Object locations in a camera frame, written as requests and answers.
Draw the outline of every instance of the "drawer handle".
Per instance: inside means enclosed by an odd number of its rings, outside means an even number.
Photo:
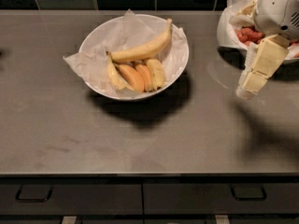
[[[265,192],[265,189],[263,187],[261,187],[261,192],[262,192],[262,196],[261,197],[246,197],[246,198],[242,198],[242,197],[238,197],[235,193],[235,189],[233,187],[231,187],[231,192],[233,197],[237,200],[237,201],[264,201],[267,199],[267,193]]]
[[[53,187],[50,187],[48,195],[45,198],[21,198],[22,188],[23,186],[20,187],[16,194],[16,201],[19,203],[44,203],[50,198],[53,192]]]

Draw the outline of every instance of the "bowl rim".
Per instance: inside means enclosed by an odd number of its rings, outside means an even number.
[[[154,16],[154,15],[149,15],[149,14],[135,14],[136,16],[138,17],[152,17],[152,18],[155,18],[157,20],[161,20],[161,21],[166,21],[166,19],[163,19],[161,17],[157,17],[157,16]],[[111,19],[111,20],[108,20],[108,21],[105,21],[104,23],[100,24],[99,26],[97,26],[96,28],[94,28],[86,37],[85,39],[83,40],[83,42],[81,43],[81,46],[78,50],[78,52],[82,52],[84,51],[84,46],[86,45],[86,42],[88,39],[91,38],[91,36],[93,35],[93,33],[95,33],[98,29],[100,29],[102,26],[105,26],[107,25],[108,23],[111,23],[113,21],[116,21],[116,20],[120,20],[122,19],[124,16],[119,16],[117,18],[114,18],[114,19]],[[173,27],[175,27],[176,29],[179,29],[174,23],[172,24]],[[176,77],[174,78],[174,80],[172,82],[169,82],[167,85],[165,85],[164,87],[160,88],[159,90],[157,91],[152,91],[152,92],[144,92],[143,94],[147,94],[145,96],[141,96],[141,97],[128,97],[128,98],[123,98],[123,97],[118,97],[118,96],[112,96],[112,95],[107,95],[105,94],[104,92],[102,91],[99,91],[97,90],[95,87],[93,87],[89,82],[85,81],[84,82],[87,84],[87,86],[89,88],[91,88],[93,91],[109,98],[109,99],[112,99],[112,100],[117,100],[117,101],[126,101],[126,102],[130,102],[130,101],[139,101],[139,100],[144,100],[144,99],[148,99],[158,93],[161,93],[162,91],[166,90],[168,87],[170,87],[171,85],[173,85],[177,80],[178,78],[181,76],[181,74],[184,72],[184,70],[186,69],[186,66],[188,64],[188,61],[189,61],[189,55],[190,55],[190,51],[189,51],[189,45],[188,45],[188,40],[187,40],[187,43],[186,43],[186,47],[185,47],[185,52],[186,52],[186,61],[183,63],[183,65],[181,66],[182,69],[180,69],[180,71],[177,73]]]

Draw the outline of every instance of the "gray countertop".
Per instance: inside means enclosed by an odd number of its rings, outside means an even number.
[[[124,11],[2,11],[0,175],[219,175],[299,171],[299,65],[253,100],[235,97],[242,56],[218,50],[220,12],[171,17],[186,71],[157,97],[122,103],[91,91],[63,56]]]

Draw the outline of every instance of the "black tile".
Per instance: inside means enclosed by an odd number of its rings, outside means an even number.
[[[212,10],[215,0],[157,0],[158,10]]]
[[[224,10],[227,7],[227,0],[217,0],[217,5],[215,7],[215,10]]]
[[[99,10],[153,10],[154,0],[97,0]]]
[[[35,0],[0,0],[0,9],[37,9]]]

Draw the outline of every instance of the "yellow banana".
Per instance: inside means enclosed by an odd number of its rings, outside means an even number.
[[[156,58],[148,58],[145,59],[144,62],[150,70],[152,76],[153,89],[157,91],[164,85],[166,81],[163,65]]]
[[[120,73],[116,70],[115,65],[112,62],[111,54],[107,53],[108,57],[108,66],[107,66],[107,72],[108,77],[113,86],[115,86],[118,90],[122,90],[124,88],[134,90],[132,86],[130,86],[126,81],[123,80]]]
[[[130,49],[118,50],[111,53],[112,60],[116,63],[132,62],[152,57],[164,49],[171,40],[172,20],[167,19],[166,28],[151,41]]]
[[[153,91],[152,76],[149,68],[142,62],[135,62],[134,68],[143,78],[145,92]]]
[[[124,79],[133,87],[134,91],[144,91],[144,81],[142,76],[129,64],[116,64],[117,69]]]

